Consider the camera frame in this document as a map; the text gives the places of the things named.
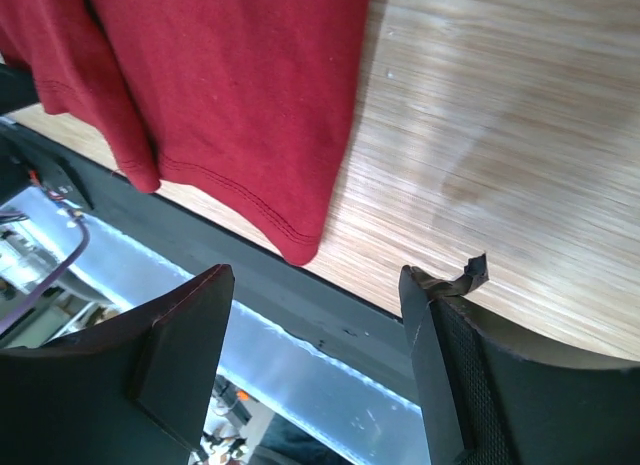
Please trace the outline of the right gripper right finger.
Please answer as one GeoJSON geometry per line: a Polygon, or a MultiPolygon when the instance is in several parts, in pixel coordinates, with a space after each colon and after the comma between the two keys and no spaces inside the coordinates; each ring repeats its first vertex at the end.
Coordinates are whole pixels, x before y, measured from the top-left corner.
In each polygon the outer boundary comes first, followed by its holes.
{"type": "Polygon", "coordinates": [[[477,305],[484,256],[452,280],[404,266],[399,298],[435,464],[635,464],[639,366],[477,305]]]}

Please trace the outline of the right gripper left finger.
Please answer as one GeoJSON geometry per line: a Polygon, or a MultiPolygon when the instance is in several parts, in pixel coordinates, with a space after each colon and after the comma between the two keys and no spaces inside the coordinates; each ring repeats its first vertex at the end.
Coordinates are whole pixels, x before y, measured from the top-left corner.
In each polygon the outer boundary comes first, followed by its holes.
{"type": "Polygon", "coordinates": [[[217,265],[126,313],[1,353],[5,464],[185,464],[200,445],[231,311],[217,265]]]}

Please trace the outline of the dark red t-shirt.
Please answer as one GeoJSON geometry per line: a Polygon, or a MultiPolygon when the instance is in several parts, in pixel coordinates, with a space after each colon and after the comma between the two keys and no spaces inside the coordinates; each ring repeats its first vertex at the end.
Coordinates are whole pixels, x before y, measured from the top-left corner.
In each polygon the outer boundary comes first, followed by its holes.
{"type": "Polygon", "coordinates": [[[140,191],[190,185],[302,266],[349,143],[370,0],[1,0],[1,53],[140,191]]]}

